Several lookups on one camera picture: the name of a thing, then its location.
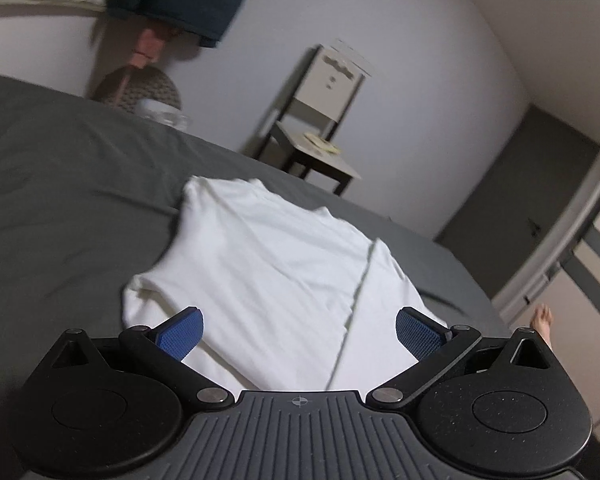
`white chair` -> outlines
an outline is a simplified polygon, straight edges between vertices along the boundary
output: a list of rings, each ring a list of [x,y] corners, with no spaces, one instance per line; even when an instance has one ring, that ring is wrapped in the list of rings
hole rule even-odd
[[[360,178],[340,154],[319,149],[304,135],[314,133],[330,141],[351,106],[365,76],[349,59],[333,49],[321,46],[295,92],[280,110],[275,124],[265,136],[254,158],[259,160],[273,137],[284,150],[286,159],[281,170],[288,173],[294,164],[301,164],[304,179],[311,170],[338,181],[333,192],[341,195],[353,178]],[[322,130],[307,127],[299,121],[285,120],[295,103],[317,112],[327,121]]]

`ceiling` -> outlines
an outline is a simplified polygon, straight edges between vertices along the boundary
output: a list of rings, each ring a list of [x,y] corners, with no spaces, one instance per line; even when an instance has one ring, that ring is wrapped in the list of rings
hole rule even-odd
[[[600,0],[473,0],[533,102],[600,142]]]

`gray door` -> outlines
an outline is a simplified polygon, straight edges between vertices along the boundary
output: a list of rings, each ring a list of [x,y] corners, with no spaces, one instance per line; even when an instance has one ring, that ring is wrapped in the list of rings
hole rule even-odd
[[[600,146],[537,107],[438,236],[492,298],[564,211]]]

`bed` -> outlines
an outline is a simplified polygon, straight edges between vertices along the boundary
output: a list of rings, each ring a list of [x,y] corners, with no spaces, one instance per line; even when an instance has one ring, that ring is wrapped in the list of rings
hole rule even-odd
[[[381,238],[449,325],[509,336],[446,249],[251,158],[99,103],[0,76],[0,478],[16,476],[5,408],[58,335],[122,328],[121,293],[170,244],[192,175],[259,179]]]

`shelf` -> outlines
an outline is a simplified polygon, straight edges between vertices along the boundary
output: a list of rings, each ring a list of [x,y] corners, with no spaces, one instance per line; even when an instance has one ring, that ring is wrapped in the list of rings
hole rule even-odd
[[[0,0],[0,6],[53,6],[69,7],[72,9],[90,10],[92,12],[104,12],[105,6],[90,4],[88,2],[74,2],[73,0]]]

